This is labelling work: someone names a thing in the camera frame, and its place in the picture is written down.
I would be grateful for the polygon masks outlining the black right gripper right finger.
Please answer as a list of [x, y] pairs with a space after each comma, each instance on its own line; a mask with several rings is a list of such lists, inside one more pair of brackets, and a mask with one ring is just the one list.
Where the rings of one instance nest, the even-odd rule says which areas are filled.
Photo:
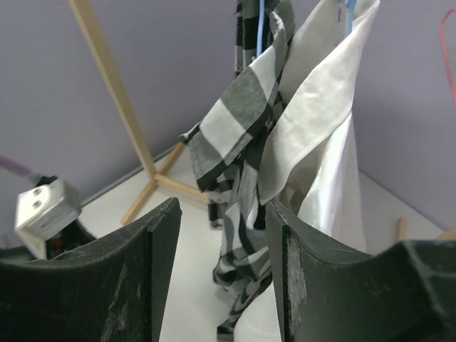
[[453, 341], [455, 243], [398, 242], [372, 256], [266, 205], [283, 341]]

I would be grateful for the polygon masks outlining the blue wire hanger plaid shirt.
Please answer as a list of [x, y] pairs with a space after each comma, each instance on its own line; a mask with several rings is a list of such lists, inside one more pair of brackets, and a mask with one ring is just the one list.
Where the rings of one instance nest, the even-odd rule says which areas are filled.
[[256, 35], [256, 58], [264, 52], [265, 43], [264, 43], [264, 27], [266, 17], [266, 1], [259, 0], [259, 16], [258, 16], [258, 25], [257, 25], [257, 35]]

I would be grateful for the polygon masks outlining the black white plaid shirt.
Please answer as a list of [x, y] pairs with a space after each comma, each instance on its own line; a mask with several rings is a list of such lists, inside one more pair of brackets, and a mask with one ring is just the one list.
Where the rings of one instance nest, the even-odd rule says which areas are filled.
[[258, 16], [259, 1], [237, 3], [234, 80], [180, 138], [197, 186], [208, 197], [209, 222], [223, 230], [212, 278], [234, 302], [217, 328], [219, 341], [233, 340], [240, 316], [271, 283], [258, 174], [266, 139], [285, 107], [279, 84], [295, 20], [290, 1], [266, 1], [265, 49], [256, 58]]

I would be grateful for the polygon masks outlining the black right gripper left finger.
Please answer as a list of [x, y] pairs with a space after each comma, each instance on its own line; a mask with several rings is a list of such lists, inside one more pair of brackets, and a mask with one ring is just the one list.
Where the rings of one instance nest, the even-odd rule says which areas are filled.
[[54, 259], [1, 251], [3, 341], [158, 341], [182, 211], [176, 198]]

